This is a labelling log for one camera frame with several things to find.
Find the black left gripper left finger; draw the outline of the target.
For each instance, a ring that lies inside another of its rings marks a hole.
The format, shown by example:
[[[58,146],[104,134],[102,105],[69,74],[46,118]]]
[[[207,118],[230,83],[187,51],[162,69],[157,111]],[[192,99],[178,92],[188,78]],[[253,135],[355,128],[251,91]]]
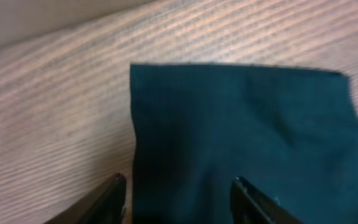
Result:
[[[121,224],[126,202],[126,178],[115,173],[45,224]]]

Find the black t-shirt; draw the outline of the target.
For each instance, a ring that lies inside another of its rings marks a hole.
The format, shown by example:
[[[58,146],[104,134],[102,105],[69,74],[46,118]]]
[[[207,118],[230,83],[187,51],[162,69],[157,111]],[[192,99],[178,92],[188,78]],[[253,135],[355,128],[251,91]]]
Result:
[[[242,176],[304,223],[358,223],[358,116],[327,70],[132,65],[134,223],[232,223]]]

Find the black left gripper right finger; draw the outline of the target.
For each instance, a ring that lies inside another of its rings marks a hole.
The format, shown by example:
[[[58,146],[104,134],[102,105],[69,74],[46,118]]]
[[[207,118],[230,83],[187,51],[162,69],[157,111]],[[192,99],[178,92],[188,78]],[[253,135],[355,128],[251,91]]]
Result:
[[[302,224],[241,176],[232,181],[230,208],[235,224]]]

